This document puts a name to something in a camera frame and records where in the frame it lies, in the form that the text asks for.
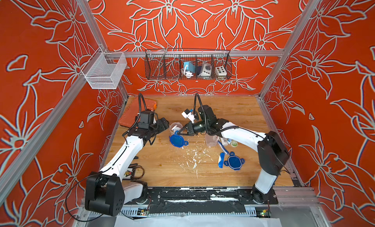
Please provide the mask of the clear cup blue lid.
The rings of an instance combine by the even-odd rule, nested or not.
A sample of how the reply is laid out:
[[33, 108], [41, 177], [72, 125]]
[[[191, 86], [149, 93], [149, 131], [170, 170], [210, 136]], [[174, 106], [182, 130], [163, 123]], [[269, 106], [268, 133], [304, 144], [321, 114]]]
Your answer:
[[182, 124], [180, 122], [173, 122], [170, 127], [170, 135], [174, 135], [176, 132], [180, 131], [183, 128]]

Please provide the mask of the clear plastic cup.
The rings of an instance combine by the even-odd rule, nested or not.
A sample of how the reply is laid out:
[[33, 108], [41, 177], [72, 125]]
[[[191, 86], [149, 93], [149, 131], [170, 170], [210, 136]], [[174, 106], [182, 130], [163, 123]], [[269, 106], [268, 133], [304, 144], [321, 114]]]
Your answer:
[[205, 135], [205, 142], [208, 147], [215, 147], [218, 144], [219, 137], [217, 135]]

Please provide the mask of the blue white toothbrush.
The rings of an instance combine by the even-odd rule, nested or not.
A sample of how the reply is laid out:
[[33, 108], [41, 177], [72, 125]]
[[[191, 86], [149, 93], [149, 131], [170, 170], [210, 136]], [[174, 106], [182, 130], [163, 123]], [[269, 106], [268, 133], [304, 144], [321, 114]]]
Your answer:
[[218, 167], [219, 168], [223, 168], [224, 166], [224, 158], [226, 155], [229, 154], [229, 151], [224, 147], [224, 145], [221, 143], [221, 141], [218, 141], [217, 142], [218, 145], [220, 146], [222, 152], [220, 153], [219, 155], [219, 159], [218, 159]]

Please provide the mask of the white bottle gold cap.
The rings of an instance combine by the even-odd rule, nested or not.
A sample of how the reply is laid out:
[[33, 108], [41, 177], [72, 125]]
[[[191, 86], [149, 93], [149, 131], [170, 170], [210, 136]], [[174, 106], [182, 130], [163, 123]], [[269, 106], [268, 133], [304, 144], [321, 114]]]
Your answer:
[[230, 144], [226, 138], [220, 138], [220, 142], [223, 146], [228, 146]]

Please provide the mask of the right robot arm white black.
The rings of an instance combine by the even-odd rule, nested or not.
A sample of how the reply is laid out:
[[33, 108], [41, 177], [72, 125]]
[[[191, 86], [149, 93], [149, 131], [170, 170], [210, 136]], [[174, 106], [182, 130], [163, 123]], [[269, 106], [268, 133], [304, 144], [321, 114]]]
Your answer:
[[205, 132], [210, 136], [230, 139], [243, 144], [258, 153], [261, 171], [252, 187], [252, 200], [262, 204], [269, 199], [272, 187], [281, 170], [290, 159], [290, 154], [280, 136], [270, 131], [260, 133], [235, 125], [224, 118], [217, 118], [211, 107], [203, 105], [199, 94], [194, 96], [194, 106], [186, 109], [182, 116], [190, 120], [179, 135], [195, 136]]

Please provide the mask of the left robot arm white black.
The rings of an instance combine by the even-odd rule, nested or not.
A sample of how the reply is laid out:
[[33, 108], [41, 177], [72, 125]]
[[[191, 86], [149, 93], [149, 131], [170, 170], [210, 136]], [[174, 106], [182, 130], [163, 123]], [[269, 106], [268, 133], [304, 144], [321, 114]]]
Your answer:
[[99, 172], [92, 172], [88, 176], [86, 210], [117, 216], [124, 204], [131, 201], [143, 204], [148, 200], [147, 183], [133, 181], [123, 186], [122, 181], [131, 162], [146, 143], [153, 144], [151, 139], [169, 128], [167, 119], [156, 117], [157, 114], [150, 110], [140, 112], [117, 154]]

